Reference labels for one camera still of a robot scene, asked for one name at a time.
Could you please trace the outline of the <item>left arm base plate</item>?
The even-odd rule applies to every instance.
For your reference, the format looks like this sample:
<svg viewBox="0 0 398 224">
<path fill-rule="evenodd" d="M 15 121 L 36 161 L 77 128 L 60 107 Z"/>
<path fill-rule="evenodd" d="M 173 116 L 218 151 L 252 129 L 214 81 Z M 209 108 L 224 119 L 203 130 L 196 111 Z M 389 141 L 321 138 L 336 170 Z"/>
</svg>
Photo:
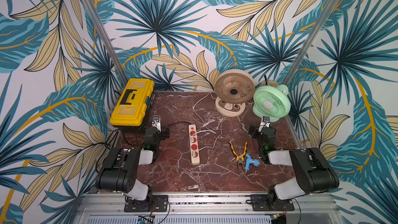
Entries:
<svg viewBox="0 0 398 224">
<path fill-rule="evenodd" d="M 144 201 L 125 198 L 124 212 L 143 213 L 159 212 L 165 213 L 170 209 L 168 195 L 151 195 Z"/>
</svg>

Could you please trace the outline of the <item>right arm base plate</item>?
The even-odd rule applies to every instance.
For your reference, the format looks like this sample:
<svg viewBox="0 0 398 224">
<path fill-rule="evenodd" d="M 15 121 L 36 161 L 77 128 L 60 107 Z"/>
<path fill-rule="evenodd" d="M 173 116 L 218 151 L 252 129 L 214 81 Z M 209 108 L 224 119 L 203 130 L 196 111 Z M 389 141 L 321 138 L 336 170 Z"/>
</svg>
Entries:
<svg viewBox="0 0 398 224">
<path fill-rule="evenodd" d="M 246 201 L 252 206 L 254 212 L 290 212 L 294 211 L 294 205 L 291 199 L 280 200 L 271 194 L 250 195 Z"/>
</svg>

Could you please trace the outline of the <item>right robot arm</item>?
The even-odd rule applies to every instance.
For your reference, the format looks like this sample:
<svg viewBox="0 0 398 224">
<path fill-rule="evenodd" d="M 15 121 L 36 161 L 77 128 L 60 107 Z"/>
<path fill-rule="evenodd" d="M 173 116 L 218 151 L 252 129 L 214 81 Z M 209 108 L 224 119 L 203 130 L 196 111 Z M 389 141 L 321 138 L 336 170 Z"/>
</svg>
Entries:
<svg viewBox="0 0 398 224">
<path fill-rule="evenodd" d="M 277 150 L 276 130 L 265 124 L 250 126 L 248 134 L 258 142 L 261 161 L 274 166 L 291 167 L 294 172 L 294 178 L 272 186 L 266 198 L 256 201 L 256 204 L 266 204 L 276 209 L 280 205 L 288 206 L 296 197 L 321 194 L 339 187 L 338 176 L 319 148 Z"/>
</svg>

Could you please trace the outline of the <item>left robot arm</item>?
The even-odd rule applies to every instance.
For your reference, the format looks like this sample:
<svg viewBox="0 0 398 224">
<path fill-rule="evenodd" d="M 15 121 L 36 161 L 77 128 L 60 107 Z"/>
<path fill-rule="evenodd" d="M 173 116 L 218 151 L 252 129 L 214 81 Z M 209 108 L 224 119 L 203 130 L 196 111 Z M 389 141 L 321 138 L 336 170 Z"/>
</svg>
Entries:
<svg viewBox="0 0 398 224">
<path fill-rule="evenodd" d="M 170 129 L 148 127 L 141 148 L 112 148 L 95 181 L 98 190 L 115 191 L 135 201 L 152 200 L 150 186 L 137 179 L 138 167 L 154 164 L 160 153 L 160 142 L 170 137 Z"/>
</svg>

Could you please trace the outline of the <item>beige power strip red sockets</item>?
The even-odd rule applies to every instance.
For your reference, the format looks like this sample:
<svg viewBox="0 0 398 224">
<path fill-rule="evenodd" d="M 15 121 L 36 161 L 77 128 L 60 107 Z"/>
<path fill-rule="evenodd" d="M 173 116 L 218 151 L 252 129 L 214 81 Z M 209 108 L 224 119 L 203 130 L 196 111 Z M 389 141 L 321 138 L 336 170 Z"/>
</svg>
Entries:
<svg viewBox="0 0 398 224">
<path fill-rule="evenodd" d="M 199 146 L 198 146 L 198 135 L 196 125 L 190 124 L 188 125 L 189 131 L 189 147 L 190 147 L 190 156 L 191 163 L 194 166 L 200 164 L 200 154 L 199 154 Z"/>
</svg>

